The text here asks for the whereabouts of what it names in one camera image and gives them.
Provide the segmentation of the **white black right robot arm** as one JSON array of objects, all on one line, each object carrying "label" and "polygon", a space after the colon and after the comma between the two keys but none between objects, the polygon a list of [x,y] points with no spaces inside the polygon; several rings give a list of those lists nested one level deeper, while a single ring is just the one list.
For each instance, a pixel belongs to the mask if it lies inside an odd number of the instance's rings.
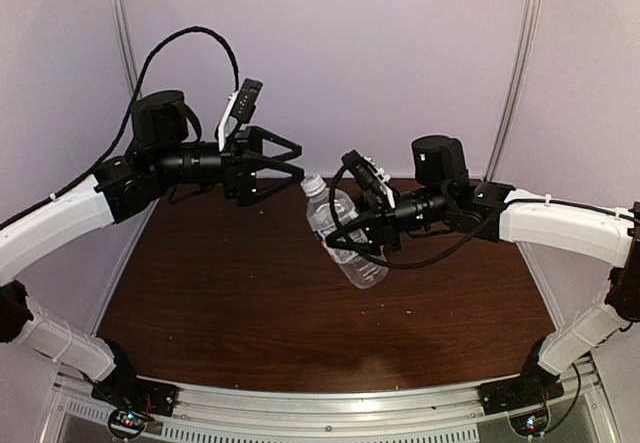
[{"label": "white black right robot arm", "polygon": [[401,194],[370,159],[351,151],[335,175],[351,173],[361,196],[357,216],[341,222],[324,241],[378,263],[384,247],[397,251],[400,236],[443,223],[462,239],[440,254],[413,263],[419,269],[458,251],[468,241],[531,243],[581,254],[610,265],[609,289],[572,323],[536,343],[512,393],[535,403],[579,357],[639,320],[639,208],[591,206],[540,196],[511,185],[469,179],[456,138],[425,136],[411,144],[418,189]]}]

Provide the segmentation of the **white water bottle cap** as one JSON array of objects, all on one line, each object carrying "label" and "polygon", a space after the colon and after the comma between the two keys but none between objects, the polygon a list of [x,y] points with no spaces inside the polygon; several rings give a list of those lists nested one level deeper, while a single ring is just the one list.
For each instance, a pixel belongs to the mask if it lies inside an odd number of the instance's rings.
[{"label": "white water bottle cap", "polygon": [[326,182],[319,174],[308,175],[300,182],[300,186],[304,194],[311,198],[324,191],[326,188]]}]

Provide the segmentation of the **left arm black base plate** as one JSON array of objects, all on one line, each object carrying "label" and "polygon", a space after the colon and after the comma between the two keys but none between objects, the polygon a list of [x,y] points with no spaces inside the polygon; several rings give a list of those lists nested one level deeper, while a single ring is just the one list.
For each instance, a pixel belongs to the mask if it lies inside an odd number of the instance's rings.
[{"label": "left arm black base plate", "polygon": [[104,381],[86,377],[85,381],[94,399],[144,417],[170,417],[177,402],[178,387],[169,383],[131,376],[109,376]]}]

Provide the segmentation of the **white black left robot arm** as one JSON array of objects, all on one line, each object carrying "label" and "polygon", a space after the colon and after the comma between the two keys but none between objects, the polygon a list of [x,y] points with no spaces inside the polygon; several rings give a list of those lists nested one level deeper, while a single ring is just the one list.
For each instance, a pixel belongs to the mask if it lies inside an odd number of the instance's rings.
[{"label": "white black left robot arm", "polygon": [[171,189],[195,185],[205,192],[221,185],[240,206],[257,204],[298,183],[293,165],[300,145],[250,120],[261,89],[246,80],[234,92],[212,142],[203,141],[199,119],[183,92],[150,94],[129,108],[133,139],[59,196],[1,230],[1,340],[23,344],[71,366],[123,407],[137,405],[144,387],[121,347],[90,337],[48,315],[31,298],[18,274],[66,244],[141,213]]}]

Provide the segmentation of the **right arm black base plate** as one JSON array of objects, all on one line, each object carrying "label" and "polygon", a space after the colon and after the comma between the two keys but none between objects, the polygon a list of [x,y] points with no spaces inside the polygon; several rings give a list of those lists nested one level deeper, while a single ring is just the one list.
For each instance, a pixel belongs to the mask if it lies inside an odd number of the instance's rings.
[{"label": "right arm black base plate", "polygon": [[514,412],[529,407],[542,407],[560,398],[565,391],[561,383],[542,382],[529,376],[516,376],[481,384],[477,393],[485,415]]}]

